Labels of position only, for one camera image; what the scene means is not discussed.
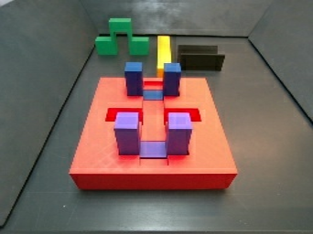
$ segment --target red platform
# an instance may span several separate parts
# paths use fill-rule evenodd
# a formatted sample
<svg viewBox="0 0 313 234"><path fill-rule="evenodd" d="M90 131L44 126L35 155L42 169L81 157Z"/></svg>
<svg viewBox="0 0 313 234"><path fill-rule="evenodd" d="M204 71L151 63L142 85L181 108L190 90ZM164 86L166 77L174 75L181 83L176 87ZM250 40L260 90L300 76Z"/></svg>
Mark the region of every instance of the red platform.
<svg viewBox="0 0 313 234"><path fill-rule="evenodd" d="M160 87L162 80L153 81L145 86ZM143 101L142 97L126 96L125 78L101 79L70 169L81 189L224 189L232 184L237 175L236 162L206 79L182 78L180 97L165 97L164 104L158 101L155 104L153 110L151 102ZM190 155L169 155L168 159L119 156L115 113L107 118L110 108L143 112L141 132L145 141L164 140L165 131L155 127L164 128L162 120L169 111L192 110ZM158 124L150 127L151 119Z"/></svg>

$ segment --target gray wall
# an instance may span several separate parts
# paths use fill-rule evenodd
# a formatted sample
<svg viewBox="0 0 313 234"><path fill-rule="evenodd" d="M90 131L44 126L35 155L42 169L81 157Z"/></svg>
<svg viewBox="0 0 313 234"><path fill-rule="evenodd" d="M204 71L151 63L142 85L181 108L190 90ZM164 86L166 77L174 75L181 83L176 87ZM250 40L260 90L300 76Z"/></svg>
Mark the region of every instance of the gray wall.
<svg viewBox="0 0 313 234"><path fill-rule="evenodd" d="M79 0L16 0L0 8L0 226L95 36Z"/></svg>
<svg viewBox="0 0 313 234"><path fill-rule="evenodd" d="M276 0L249 40L313 120L313 1Z"/></svg>
<svg viewBox="0 0 313 234"><path fill-rule="evenodd" d="M81 0L102 34L131 17L137 34L248 37L273 0Z"/></svg>

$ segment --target purple pillar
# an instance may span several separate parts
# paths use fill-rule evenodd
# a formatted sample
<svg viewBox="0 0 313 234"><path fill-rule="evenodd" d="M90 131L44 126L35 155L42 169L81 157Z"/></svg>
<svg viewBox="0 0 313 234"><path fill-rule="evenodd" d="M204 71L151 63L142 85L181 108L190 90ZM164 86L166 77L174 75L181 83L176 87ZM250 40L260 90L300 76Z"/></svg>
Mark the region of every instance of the purple pillar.
<svg viewBox="0 0 313 234"><path fill-rule="evenodd" d="M114 126L119 155L139 155L139 114L119 112Z"/></svg>
<svg viewBox="0 0 313 234"><path fill-rule="evenodd" d="M170 112L166 126L168 155L188 155L193 133L192 116L186 112Z"/></svg>
<svg viewBox="0 0 313 234"><path fill-rule="evenodd" d="M125 78L127 96L143 95L142 62L126 62Z"/></svg>
<svg viewBox="0 0 313 234"><path fill-rule="evenodd" d="M181 65L164 64L164 96L180 96Z"/></svg>

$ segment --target block structure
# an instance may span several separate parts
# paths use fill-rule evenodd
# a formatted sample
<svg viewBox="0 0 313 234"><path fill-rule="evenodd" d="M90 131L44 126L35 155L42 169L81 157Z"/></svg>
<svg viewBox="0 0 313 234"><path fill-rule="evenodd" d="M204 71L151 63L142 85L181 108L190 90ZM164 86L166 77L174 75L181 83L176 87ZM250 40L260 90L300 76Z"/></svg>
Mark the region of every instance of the block structure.
<svg viewBox="0 0 313 234"><path fill-rule="evenodd" d="M119 155L139 155L138 112L118 113L114 131L119 148Z"/></svg>
<svg viewBox="0 0 313 234"><path fill-rule="evenodd" d="M181 65L164 64L164 96L180 96Z"/></svg>
<svg viewBox="0 0 313 234"><path fill-rule="evenodd" d="M126 33L129 38L129 48L131 55L149 55L150 38L133 36L131 18L110 18L109 20L110 37L95 39L95 48L99 55L118 55L117 34Z"/></svg>
<svg viewBox="0 0 313 234"><path fill-rule="evenodd" d="M186 112L170 112L166 126L168 155L189 155L189 145L193 134L192 116Z"/></svg>
<svg viewBox="0 0 313 234"><path fill-rule="evenodd" d="M164 77L164 64L172 63L172 37L158 36L157 76Z"/></svg>
<svg viewBox="0 0 313 234"><path fill-rule="evenodd" d="M126 62L125 78L127 96L143 95L142 62Z"/></svg>
<svg viewBox="0 0 313 234"><path fill-rule="evenodd" d="M221 71L225 55L218 54L218 46L178 45L177 58L182 70Z"/></svg>
<svg viewBox="0 0 313 234"><path fill-rule="evenodd" d="M149 78L143 81L150 82L147 83L150 87L160 86L158 80ZM70 169L70 175L79 189L225 189L229 187L237 176L237 168L206 78L184 78L180 86L184 90L180 96L165 96L164 101L143 101L142 96L126 95L125 78L101 79ZM115 123L105 120L107 108L111 107L143 109L141 141L155 142L166 141L164 110L170 112L176 108L198 109L201 121L193 122L190 154L188 156L170 154L166 159L141 158L139 154L119 155ZM151 129L155 120L160 132ZM154 135L161 137L151 140L150 137ZM164 148L154 146L153 152L158 154Z"/></svg>

